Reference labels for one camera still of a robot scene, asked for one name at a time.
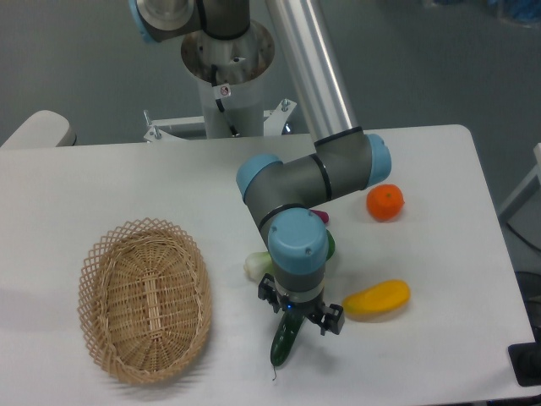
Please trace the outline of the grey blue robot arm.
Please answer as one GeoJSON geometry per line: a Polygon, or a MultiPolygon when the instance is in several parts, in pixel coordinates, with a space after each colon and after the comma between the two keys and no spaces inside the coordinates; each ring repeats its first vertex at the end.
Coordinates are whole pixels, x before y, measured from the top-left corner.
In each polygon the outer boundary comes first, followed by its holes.
{"type": "Polygon", "coordinates": [[[247,1],[132,1],[129,7],[145,40],[182,38],[183,64],[197,81],[209,138],[282,130],[263,113],[260,81],[283,51],[315,151],[292,162],[258,155],[238,169],[240,194],[275,269],[262,278],[258,295],[275,311],[339,333],[342,307],[323,300],[327,232],[312,208],[385,180],[391,157],[384,141],[358,124],[320,4],[269,1],[273,31],[251,18],[247,1]]]}

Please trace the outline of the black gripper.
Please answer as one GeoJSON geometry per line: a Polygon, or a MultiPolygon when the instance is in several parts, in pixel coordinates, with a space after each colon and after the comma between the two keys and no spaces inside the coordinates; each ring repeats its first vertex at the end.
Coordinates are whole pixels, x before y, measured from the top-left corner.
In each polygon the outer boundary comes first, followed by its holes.
{"type": "Polygon", "coordinates": [[[302,315],[320,327],[320,334],[331,332],[339,335],[344,325],[344,310],[338,304],[326,305],[323,300],[324,282],[304,292],[287,290],[266,273],[258,286],[258,297],[268,302],[275,313],[279,310],[302,315]]]}

